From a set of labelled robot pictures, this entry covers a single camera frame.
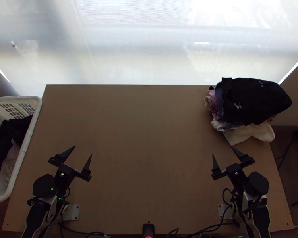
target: white backdrop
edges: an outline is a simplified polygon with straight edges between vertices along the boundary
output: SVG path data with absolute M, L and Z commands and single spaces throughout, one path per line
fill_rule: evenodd
M 0 0 L 0 69 L 46 84 L 279 82 L 298 62 L 298 0 Z

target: wooden table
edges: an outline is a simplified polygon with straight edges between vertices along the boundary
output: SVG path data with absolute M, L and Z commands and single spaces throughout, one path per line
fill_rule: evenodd
M 75 178 L 69 202 L 80 204 L 72 229 L 140 234 L 187 234 L 220 222 L 217 204 L 228 177 L 211 178 L 212 153 L 222 169 L 238 162 L 204 107 L 207 86 L 48 85 L 34 133 L 11 194 L 3 230 L 23 231 L 33 182 L 57 168 L 55 154 L 76 145 L 66 164 L 81 170 L 89 155 L 91 181 Z M 236 146 L 255 159 L 244 169 L 270 184 L 270 231 L 293 229 L 269 143 Z

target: metal bracket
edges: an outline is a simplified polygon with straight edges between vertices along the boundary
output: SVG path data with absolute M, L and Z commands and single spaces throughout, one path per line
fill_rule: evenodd
M 227 207 L 228 207 L 228 205 L 226 205 L 226 204 L 218 204 L 217 205 L 217 211 L 219 212 L 220 219 L 222 219 L 222 215 Z M 224 219 L 233 220 L 234 219 L 233 214 L 234 214 L 234 208 L 231 207 L 226 211 L 226 213 L 224 215 Z
M 64 208 L 63 211 L 63 220 L 64 221 L 76 221 L 79 215 L 79 205 L 78 204 L 69 204 Z

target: laundry basket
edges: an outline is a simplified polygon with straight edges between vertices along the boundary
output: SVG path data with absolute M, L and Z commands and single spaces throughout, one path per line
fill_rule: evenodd
M 15 180 L 17 178 L 17 174 L 20 170 L 25 152 L 27 151 L 27 147 L 29 145 L 34 126 L 37 122 L 41 106 L 42 100 L 36 96 L 9 96 L 0 98 L 0 125 L 3 122 L 3 120 L 22 119 L 32 115 L 32 120 L 30 122 L 27 133 L 25 134 L 18 158 L 16 160 L 14 169 L 11 174 L 7 190 L 5 191 L 5 193 L 0 195 L 0 202 L 7 199 L 12 192 Z

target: floor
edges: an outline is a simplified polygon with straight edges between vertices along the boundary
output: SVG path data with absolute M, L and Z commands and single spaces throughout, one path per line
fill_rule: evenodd
M 285 148 L 293 138 L 293 132 L 298 127 L 274 127 L 276 138 L 271 142 L 271 149 L 275 158 L 283 155 Z M 280 170 L 281 181 L 284 186 L 287 201 L 290 207 L 290 212 L 295 226 L 298 226 L 298 205 L 292 207 L 291 204 L 298 200 L 298 142 L 296 141 L 290 148 L 288 155 L 283 162 Z M 0 229 L 4 218 L 4 212 L 8 200 L 0 203 Z M 68 232 L 64 232 L 66 238 L 70 237 L 85 237 L 84 235 L 76 235 Z M 4 232 L 0 231 L 0 237 L 2 238 L 19 238 L 20 233 L 16 232 Z M 272 238 L 298 238 L 298 228 L 294 230 L 286 230 L 274 232 L 271 234 Z

